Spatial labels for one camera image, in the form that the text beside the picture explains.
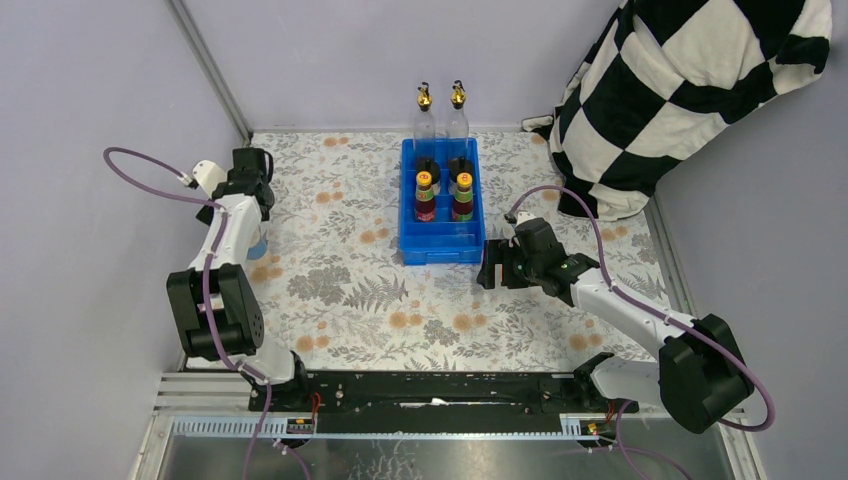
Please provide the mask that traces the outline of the blue plastic divided bin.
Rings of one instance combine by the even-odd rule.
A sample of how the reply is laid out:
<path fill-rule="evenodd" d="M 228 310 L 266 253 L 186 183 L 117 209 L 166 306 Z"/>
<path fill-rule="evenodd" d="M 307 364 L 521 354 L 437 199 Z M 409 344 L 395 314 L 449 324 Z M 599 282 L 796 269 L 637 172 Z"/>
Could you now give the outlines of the blue plastic divided bin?
<path fill-rule="evenodd" d="M 456 222 L 452 219 L 454 197 L 449 192 L 449 173 L 446 158 L 447 142 L 435 140 L 435 161 L 441 169 L 440 192 L 435 197 L 435 218 L 430 222 L 416 219 L 416 165 L 413 140 L 402 142 L 400 154 L 400 187 L 398 239 L 403 263 L 426 265 L 436 263 L 480 264 L 486 241 L 482 184 L 480 183 L 477 142 L 468 140 L 468 161 L 473 177 L 473 210 L 471 219 Z"/>

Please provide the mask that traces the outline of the silver lid spice jar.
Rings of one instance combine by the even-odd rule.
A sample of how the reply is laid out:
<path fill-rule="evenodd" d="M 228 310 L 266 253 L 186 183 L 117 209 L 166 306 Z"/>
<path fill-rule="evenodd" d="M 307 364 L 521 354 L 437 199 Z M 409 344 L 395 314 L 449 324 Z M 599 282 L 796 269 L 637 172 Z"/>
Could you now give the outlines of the silver lid spice jar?
<path fill-rule="evenodd" d="M 251 247 L 248 248 L 246 253 L 246 259 L 250 261 L 256 261 L 265 256 L 268 252 L 268 243 L 264 237 L 260 237 L 259 240 Z"/>

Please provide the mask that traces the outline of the brown sauce bottle yellow cap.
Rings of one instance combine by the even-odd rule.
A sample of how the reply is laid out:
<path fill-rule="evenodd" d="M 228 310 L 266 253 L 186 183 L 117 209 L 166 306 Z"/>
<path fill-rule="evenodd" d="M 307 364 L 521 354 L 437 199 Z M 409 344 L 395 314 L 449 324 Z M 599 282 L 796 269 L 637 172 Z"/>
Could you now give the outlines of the brown sauce bottle yellow cap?
<path fill-rule="evenodd" d="M 433 189 L 433 176 L 428 171 L 416 174 L 415 218 L 419 222 L 432 222 L 436 216 L 436 194 Z"/>

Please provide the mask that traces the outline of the black lid spice jar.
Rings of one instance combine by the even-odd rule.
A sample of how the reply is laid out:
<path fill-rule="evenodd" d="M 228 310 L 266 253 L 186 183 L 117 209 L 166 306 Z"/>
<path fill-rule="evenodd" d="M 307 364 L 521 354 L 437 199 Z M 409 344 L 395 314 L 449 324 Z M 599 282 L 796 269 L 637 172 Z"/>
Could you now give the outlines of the black lid spice jar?
<path fill-rule="evenodd" d="M 441 169 L 433 156 L 418 156 L 415 163 L 416 173 L 426 171 L 431 176 L 433 193 L 438 195 L 441 190 Z"/>
<path fill-rule="evenodd" d="M 462 173 L 472 174 L 473 163 L 465 156 L 453 157 L 448 160 L 449 193 L 454 195 L 458 186 L 458 176 Z"/>

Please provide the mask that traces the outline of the glass oil bottle gold spout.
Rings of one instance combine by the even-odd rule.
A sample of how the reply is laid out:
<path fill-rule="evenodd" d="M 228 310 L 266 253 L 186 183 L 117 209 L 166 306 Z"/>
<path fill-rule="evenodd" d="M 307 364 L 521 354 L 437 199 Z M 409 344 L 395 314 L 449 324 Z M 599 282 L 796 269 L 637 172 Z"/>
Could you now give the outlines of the glass oil bottle gold spout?
<path fill-rule="evenodd" d="M 417 157 L 434 157 L 436 125 L 435 117 L 431 111 L 432 96 L 429 91 L 429 84 L 425 81 L 422 81 L 418 87 L 416 104 L 418 112 L 413 122 L 414 152 Z"/>

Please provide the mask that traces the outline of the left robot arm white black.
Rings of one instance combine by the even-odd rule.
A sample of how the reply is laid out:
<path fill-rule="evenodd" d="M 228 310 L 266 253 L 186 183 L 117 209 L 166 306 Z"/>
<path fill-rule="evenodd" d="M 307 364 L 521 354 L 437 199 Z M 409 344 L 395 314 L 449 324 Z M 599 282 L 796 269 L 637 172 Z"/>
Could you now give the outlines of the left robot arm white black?
<path fill-rule="evenodd" d="M 262 311 L 245 271 L 266 248 L 262 225 L 275 204 L 273 158 L 243 147 L 232 159 L 229 170 L 201 161 L 191 174 L 207 196 L 196 217 L 208 232 L 189 266 L 168 276 L 166 292 L 188 357 L 219 361 L 296 411 L 310 397 L 305 366 L 293 351 L 265 345 Z"/>

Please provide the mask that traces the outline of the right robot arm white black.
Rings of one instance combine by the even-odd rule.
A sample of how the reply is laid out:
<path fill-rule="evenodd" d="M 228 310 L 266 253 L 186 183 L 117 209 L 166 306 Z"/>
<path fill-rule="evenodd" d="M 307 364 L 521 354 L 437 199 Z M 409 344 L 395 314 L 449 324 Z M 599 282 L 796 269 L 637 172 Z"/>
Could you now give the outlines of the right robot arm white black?
<path fill-rule="evenodd" d="M 477 277 L 481 286 L 539 287 L 606 321 L 652 357 L 644 362 L 612 355 L 583 368 L 586 377 L 573 386 L 583 410 L 633 400 L 660 406 L 684 429 L 702 433 L 754 393 L 756 384 L 726 321 L 664 309 L 615 283 L 601 262 L 567 253 L 546 220 L 521 212 L 514 221 L 512 238 L 486 241 Z"/>

